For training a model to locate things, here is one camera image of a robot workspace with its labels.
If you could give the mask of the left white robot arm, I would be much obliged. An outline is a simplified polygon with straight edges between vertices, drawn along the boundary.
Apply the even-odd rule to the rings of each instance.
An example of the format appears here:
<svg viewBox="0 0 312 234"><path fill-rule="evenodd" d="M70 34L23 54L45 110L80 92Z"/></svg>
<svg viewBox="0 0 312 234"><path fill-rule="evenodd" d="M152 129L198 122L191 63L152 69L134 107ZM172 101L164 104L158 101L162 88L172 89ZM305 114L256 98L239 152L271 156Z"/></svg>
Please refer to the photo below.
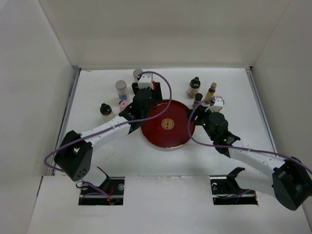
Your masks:
<svg viewBox="0 0 312 234"><path fill-rule="evenodd" d="M98 194L105 194L109 190L109 176L99 167L92 164L93 153L105 144L122 136L131 134L139 129L145 122L129 121L149 118L149 113L160 101L162 93L159 82L153 82L153 89L139 89L133 84L135 96L121 113L112 120L83 133L69 131L63 139L61 146L75 142L58 151L54 162L74 182L84 181L91 183Z"/></svg>

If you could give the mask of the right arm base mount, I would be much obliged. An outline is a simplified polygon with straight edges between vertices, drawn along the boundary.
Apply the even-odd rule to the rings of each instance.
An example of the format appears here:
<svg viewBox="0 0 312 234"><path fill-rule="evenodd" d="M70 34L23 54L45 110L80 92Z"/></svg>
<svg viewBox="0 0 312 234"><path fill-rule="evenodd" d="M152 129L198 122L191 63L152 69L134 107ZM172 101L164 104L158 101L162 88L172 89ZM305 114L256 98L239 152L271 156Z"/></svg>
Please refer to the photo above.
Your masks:
<svg viewBox="0 0 312 234"><path fill-rule="evenodd" d="M237 167L227 175L210 177L214 205L258 205L255 191L240 188L235 180L244 170Z"/></svg>

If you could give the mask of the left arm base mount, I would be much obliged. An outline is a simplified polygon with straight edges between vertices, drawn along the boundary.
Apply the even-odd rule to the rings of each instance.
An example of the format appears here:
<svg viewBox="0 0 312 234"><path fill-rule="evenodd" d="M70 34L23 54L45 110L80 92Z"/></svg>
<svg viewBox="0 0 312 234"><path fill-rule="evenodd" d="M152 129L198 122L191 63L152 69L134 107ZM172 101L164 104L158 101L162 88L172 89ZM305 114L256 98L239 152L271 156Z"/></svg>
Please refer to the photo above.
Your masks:
<svg viewBox="0 0 312 234"><path fill-rule="evenodd" d="M78 205L80 206L121 206L124 200L125 177L106 176L101 185L90 185L90 182L78 181L76 188L80 189Z"/></svg>

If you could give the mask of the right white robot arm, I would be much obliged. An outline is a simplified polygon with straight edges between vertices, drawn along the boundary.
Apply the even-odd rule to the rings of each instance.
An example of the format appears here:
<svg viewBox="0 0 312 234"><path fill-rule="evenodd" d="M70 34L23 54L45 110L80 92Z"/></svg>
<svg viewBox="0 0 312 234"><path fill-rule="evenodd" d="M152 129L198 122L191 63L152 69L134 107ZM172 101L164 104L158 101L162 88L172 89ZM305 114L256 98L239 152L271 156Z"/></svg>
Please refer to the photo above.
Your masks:
<svg viewBox="0 0 312 234"><path fill-rule="evenodd" d="M219 112L202 105L187 111L188 125L202 126L219 154L241 161L266 176L255 180L236 168L227 175L226 187L232 193L251 189L273 196L285 208L295 211L312 195L312 171L295 157L253 149L228 130L228 122Z"/></svg>

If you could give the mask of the silver lid blue label jar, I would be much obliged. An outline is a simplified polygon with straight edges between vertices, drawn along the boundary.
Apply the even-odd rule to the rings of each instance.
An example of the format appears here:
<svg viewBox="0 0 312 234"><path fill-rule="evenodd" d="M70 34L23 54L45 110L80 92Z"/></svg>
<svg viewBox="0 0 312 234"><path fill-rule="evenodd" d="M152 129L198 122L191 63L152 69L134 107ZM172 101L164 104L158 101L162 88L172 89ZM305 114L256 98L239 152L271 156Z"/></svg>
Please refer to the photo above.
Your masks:
<svg viewBox="0 0 312 234"><path fill-rule="evenodd" d="M133 77L134 77L134 79L137 80L138 77L139 77L139 75L140 75L142 72L143 72L143 70L141 70L141 69L135 69L135 70L133 71Z"/></svg>

